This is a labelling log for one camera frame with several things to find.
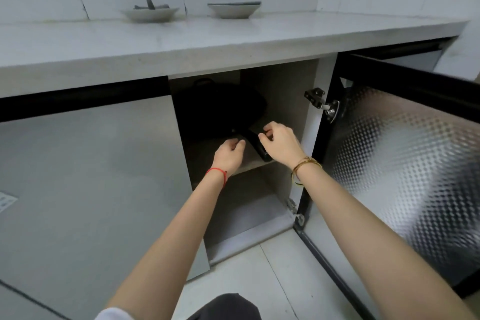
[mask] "black pants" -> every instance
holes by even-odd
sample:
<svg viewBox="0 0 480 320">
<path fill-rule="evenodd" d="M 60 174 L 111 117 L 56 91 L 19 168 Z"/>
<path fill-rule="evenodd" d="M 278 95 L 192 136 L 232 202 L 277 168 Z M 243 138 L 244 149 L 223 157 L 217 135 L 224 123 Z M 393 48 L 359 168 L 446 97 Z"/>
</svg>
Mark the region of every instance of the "black pants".
<svg viewBox="0 0 480 320">
<path fill-rule="evenodd" d="M 225 293 L 214 298 L 188 320 L 262 320 L 257 306 L 238 293 Z"/>
</svg>

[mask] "embossed aluminum sheet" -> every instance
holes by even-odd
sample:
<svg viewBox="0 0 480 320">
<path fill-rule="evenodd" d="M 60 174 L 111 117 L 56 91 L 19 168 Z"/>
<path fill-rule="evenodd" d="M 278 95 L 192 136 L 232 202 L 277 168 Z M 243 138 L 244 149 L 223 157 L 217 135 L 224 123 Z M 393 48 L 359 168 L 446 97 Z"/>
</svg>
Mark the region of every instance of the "embossed aluminum sheet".
<svg viewBox="0 0 480 320">
<path fill-rule="evenodd" d="M 480 269 L 480 124 L 354 86 L 324 168 L 451 285 Z"/>
</svg>

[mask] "cabinet hinge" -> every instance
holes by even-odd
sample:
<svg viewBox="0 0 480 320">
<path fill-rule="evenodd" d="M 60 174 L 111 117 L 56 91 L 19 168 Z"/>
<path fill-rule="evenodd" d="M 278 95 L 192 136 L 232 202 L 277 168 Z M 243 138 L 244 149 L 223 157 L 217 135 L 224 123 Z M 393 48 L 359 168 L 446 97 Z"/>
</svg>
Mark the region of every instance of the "cabinet hinge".
<svg viewBox="0 0 480 320">
<path fill-rule="evenodd" d="M 298 208 L 297 208 L 297 205 L 295 205 L 295 202 L 291 198 L 289 198 L 286 201 L 286 206 L 292 212 L 292 214 L 295 215 L 295 217 L 298 219 L 298 224 L 303 227 L 303 225 L 305 224 L 305 217 L 302 214 L 297 214 Z"/>
<path fill-rule="evenodd" d="M 305 91 L 305 98 L 307 98 L 315 108 L 323 110 L 327 116 L 327 120 L 333 123 L 339 112 L 340 102 L 333 100 L 331 103 L 326 104 L 324 96 L 325 91 L 319 87 Z"/>
</svg>

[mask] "white countertop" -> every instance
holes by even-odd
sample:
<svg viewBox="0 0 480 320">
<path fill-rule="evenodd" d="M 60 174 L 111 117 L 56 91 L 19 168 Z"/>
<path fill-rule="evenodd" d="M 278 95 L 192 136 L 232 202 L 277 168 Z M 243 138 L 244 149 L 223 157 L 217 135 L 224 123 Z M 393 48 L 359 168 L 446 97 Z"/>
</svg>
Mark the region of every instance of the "white countertop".
<svg viewBox="0 0 480 320">
<path fill-rule="evenodd" d="M 270 14 L 164 24 L 123 21 L 0 26 L 0 97 L 154 76 L 315 58 L 459 35 L 467 21 L 342 13 Z"/>
</svg>

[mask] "white bowl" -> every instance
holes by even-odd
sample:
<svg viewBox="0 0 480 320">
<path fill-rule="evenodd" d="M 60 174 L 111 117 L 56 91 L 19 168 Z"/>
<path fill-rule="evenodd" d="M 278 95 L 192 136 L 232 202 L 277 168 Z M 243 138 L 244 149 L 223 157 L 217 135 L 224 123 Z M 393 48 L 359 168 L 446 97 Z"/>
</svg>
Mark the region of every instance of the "white bowl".
<svg viewBox="0 0 480 320">
<path fill-rule="evenodd" d="M 163 23 L 170 21 L 178 9 L 179 8 L 129 9 L 122 10 L 122 13 L 133 22 Z"/>
<path fill-rule="evenodd" d="M 234 3 L 229 4 L 207 4 L 207 6 L 212 9 L 215 14 L 220 18 L 233 20 L 233 19 L 247 19 L 249 18 L 255 10 L 260 8 L 260 3 L 252 4 L 240 4 L 235 5 Z"/>
</svg>

